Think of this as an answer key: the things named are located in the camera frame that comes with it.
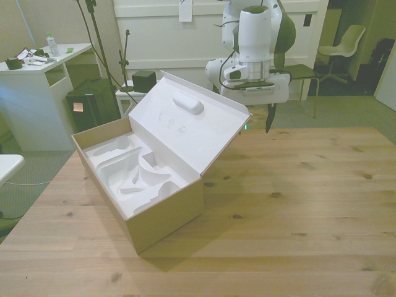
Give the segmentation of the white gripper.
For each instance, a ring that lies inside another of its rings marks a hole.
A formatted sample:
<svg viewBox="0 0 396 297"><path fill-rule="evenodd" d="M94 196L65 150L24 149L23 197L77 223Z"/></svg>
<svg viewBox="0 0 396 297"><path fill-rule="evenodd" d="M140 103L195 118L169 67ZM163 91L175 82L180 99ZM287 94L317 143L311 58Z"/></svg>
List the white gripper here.
<svg viewBox="0 0 396 297"><path fill-rule="evenodd" d="M267 105L267 119L265 122L265 131L270 131L276 113L276 103L284 103L289 98L288 84L290 75L270 74L266 81L260 82L261 85L246 87L243 89L231 89L239 82L223 82L225 87L221 87L221 95L237 101L242 105Z"/></svg>

